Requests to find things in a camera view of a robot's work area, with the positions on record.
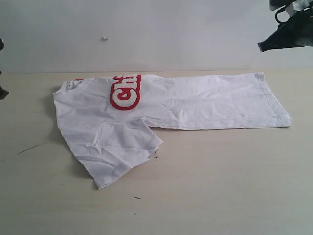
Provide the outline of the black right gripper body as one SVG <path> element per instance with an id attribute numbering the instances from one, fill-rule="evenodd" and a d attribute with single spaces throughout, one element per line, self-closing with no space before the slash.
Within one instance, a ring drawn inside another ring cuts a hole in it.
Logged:
<path id="1" fill-rule="evenodd" d="M 280 8 L 276 12 L 276 21 L 279 28 L 290 30 L 294 33 L 295 43 L 300 47 L 311 47 L 313 45 L 313 6 L 301 11 Z"/>

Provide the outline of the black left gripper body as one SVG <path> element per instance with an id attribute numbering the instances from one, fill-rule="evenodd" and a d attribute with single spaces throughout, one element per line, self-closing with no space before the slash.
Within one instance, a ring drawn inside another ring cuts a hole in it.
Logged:
<path id="1" fill-rule="evenodd" d="M 0 38 L 0 51 L 2 51 L 4 49 L 4 42 L 3 39 Z"/>

